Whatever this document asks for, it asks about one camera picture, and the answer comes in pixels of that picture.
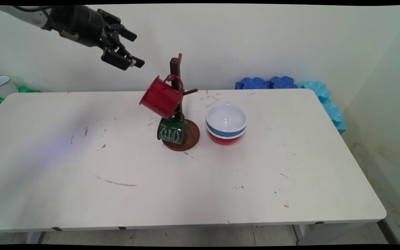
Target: red bowl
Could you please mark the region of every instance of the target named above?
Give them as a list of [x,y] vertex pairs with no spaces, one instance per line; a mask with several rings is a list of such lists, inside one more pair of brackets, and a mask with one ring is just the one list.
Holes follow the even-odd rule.
[[216,136],[214,136],[213,134],[211,134],[211,132],[208,131],[209,136],[217,143],[219,144],[233,144],[234,142],[236,142],[241,136],[234,138],[234,139],[222,139],[222,138],[218,138]]

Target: blue foam block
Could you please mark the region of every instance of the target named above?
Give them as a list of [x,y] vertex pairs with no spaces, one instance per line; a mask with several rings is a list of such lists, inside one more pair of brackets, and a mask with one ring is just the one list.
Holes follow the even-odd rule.
[[270,82],[272,89],[296,89],[297,85],[294,84],[294,79],[288,76],[278,77],[275,76],[271,78]]
[[327,90],[327,85],[319,81],[306,81],[303,83],[303,87],[314,91],[321,103],[328,101],[328,98],[331,95],[331,93]]
[[347,129],[347,128],[345,127],[345,124],[343,124],[343,122],[341,122],[338,126],[336,126],[336,128],[337,128],[339,134],[342,134],[342,133],[345,132],[346,129]]
[[243,89],[243,82],[238,81],[235,83],[235,89],[236,90],[242,90]]
[[249,78],[245,77],[240,82],[235,83],[236,90],[260,90],[267,89],[268,87],[265,85],[265,80],[260,77]]
[[339,107],[336,104],[332,103],[331,100],[328,99],[327,102],[322,105],[336,127],[342,123],[343,114],[339,112]]
[[267,89],[272,89],[273,88],[273,84],[270,81],[265,81],[264,84],[265,84]]

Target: mug handle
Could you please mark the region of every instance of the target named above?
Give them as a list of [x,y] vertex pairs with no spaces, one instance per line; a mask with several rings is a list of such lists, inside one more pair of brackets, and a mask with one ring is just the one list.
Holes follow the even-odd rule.
[[166,83],[166,81],[167,81],[171,76],[172,76],[173,78],[176,78],[176,79],[180,82],[181,88],[180,88],[179,94],[182,94],[182,93],[183,93],[183,82],[181,81],[180,77],[178,77],[178,76],[176,76],[176,75],[168,75],[168,77],[166,77],[166,79],[165,79],[164,82]]
[[184,122],[184,114],[180,110],[177,110],[176,113],[180,113],[182,117],[181,122]]

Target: white bowl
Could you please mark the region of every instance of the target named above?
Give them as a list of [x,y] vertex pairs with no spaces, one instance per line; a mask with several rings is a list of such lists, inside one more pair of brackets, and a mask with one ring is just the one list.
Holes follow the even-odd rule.
[[206,111],[206,122],[215,130],[232,133],[244,129],[248,118],[238,106],[221,104]]
[[221,136],[221,135],[218,135],[218,134],[214,133],[213,131],[211,131],[211,129],[208,128],[208,125],[206,125],[206,129],[207,129],[208,132],[211,133],[213,136],[218,137],[218,138],[221,138],[221,139],[226,139],[226,140],[227,140],[227,139],[234,139],[234,138],[240,137],[240,136],[243,135],[243,134],[245,133],[245,131],[246,131],[246,129],[244,129],[242,132],[240,132],[238,135],[235,135],[235,136]]

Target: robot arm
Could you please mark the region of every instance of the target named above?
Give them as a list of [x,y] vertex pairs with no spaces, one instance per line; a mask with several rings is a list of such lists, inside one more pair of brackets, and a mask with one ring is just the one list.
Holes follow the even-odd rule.
[[84,5],[0,5],[0,10],[43,30],[56,30],[60,36],[87,47],[97,46],[103,50],[102,61],[122,70],[144,65],[119,40],[122,36],[133,42],[137,35],[127,30],[118,17],[101,9],[94,11]]

